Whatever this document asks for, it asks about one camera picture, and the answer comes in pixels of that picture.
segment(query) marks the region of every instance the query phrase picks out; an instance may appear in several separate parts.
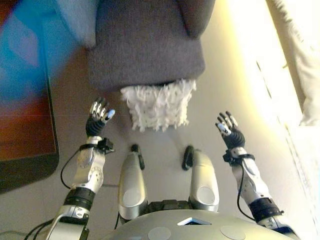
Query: gray fabric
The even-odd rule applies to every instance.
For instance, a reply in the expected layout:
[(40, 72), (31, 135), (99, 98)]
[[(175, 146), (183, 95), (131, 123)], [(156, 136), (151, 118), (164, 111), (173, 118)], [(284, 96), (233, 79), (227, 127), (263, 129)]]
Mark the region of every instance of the gray fabric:
[(173, 0), (106, 0), (97, 11), (89, 80), (106, 91), (196, 78), (205, 69), (199, 39), (188, 37)]
[(198, 38), (205, 31), (216, 0), (177, 0), (187, 33)]
[(84, 47), (96, 45), (96, 18), (100, 0), (55, 0), (57, 10), (75, 39)]

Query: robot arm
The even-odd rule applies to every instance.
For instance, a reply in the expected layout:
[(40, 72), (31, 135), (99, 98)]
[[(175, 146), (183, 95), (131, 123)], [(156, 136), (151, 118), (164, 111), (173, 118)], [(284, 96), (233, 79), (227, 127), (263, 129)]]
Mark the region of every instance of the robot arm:
[(226, 116), (220, 113), (217, 119), (219, 123), (215, 125), (228, 148), (223, 159), (230, 164), (238, 192), (250, 208), (256, 223), (292, 239), (299, 239), (283, 216), (284, 212), (280, 211), (273, 201), (268, 186), (260, 176), (255, 157), (244, 149), (246, 140), (238, 129), (236, 119), (228, 111)]
[(107, 110), (104, 98), (98, 98), (91, 106), (86, 123), (86, 144), (80, 147), (77, 170), (73, 184), (63, 206), (52, 222), (46, 240), (85, 240), (86, 228), (94, 197), (103, 184), (105, 155), (113, 152), (113, 144), (99, 134), (115, 111)]

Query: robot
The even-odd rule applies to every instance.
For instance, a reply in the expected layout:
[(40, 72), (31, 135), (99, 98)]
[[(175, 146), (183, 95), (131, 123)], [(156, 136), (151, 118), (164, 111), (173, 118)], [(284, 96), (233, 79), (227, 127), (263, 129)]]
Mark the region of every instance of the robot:
[[(86, 240), (86, 228), (95, 195), (103, 184), (106, 155), (113, 144), (100, 137), (115, 111), (108, 110), (104, 98), (91, 106), (86, 123), (86, 144), (79, 148), (77, 171), (64, 204), (50, 222), (46, 240)], [(227, 150), (223, 159), (229, 163), (237, 182), (237, 203), (242, 197), (257, 224), (218, 212), (219, 190), (215, 169), (209, 157), (188, 146), (182, 168), (192, 169), (188, 201), (163, 200), (148, 203), (144, 184), (145, 168), (138, 145), (133, 145), (122, 164), (118, 208), (123, 225), (103, 240), (285, 240), (299, 237), (288, 223), (284, 212), (273, 201), (261, 179), (255, 157), (245, 150), (245, 137), (235, 118), (227, 111), (220, 113), (216, 127)]]

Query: floor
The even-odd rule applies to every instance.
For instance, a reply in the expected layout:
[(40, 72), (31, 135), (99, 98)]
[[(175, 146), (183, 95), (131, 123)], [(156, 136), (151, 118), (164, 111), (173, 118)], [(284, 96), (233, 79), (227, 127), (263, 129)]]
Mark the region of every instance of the floor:
[[(0, 233), (0, 240), (23, 239), (21, 232), (27, 233), (34, 226), (54, 217), (68, 193), (60, 182), (60, 170), (86, 141), (88, 110), (97, 96), (105, 96), (116, 110), (115, 117), (102, 133), (113, 141), (116, 150), (106, 158), (105, 184), (118, 184), (121, 164), (129, 147), (138, 143), (145, 161), (143, 176), (149, 201), (187, 200), (191, 171), (183, 171), (181, 162), (186, 146), (192, 144), (207, 153), (214, 165), (220, 195), (219, 212), (245, 219), (236, 205), (235, 178), (222, 158), (226, 147), (214, 125), (218, 113), (229, 110), (246, 136), (246, 149), (255, 155), (256, 164), (274, 201), (284, 210), (301, 239), (316, 239), (313, 220), (291, 153), (279, 134), (276, 118), (272, 115), (265, 118), (269, 112), (261, 114), (265, 106), (257, 105), (259, 101), (254, 100), (246, 87), (240, 51), (226, 15), (224, 1), (217, 1), (208, 28), (201, 38), (206, 70), (199, 77), (197, 90), (189, 102), (189, 125), (169, 128), (165, 132), (133, 131), (128, 109), (120, 94), (106, 94), (94, 89), (87, 78), (85, 51), (79, 49), (75, 52), (61, 74), (51, 79), (59, 166), (47, 179), (0, 195), (0, 232), (16, 231)], [(76, 160), (65, 169), (65, 181), (69, 184), (75, 169)], [(113, 229), (118, 212), (117, 191), (116, 187), (102, 187), (96, 195), (88, 223), (90, 240), (100, 239)], [(240, 204), (249, 213), (242, 200)]]

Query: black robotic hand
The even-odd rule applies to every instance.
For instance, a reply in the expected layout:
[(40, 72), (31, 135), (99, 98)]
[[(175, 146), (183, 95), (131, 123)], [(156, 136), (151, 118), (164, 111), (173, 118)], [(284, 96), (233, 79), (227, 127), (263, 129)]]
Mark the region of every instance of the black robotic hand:
[(97, 98), (90, 109), (85, 130), (88, 137), (99, 136), (106, 123), (114, 116), (115, 110), (108, 109), (109, 103), (104, 98)]
[(228, 150), (237, 147), (245, 146), (245, 136), (238, 129), (238, 123), (234, 116), (230, 112), (226, 111), (226, 116), (220, 112), (218, 116), (219, 123), (216, 123), (216, 127), (219, 129), (222, 139), (224, 140)]

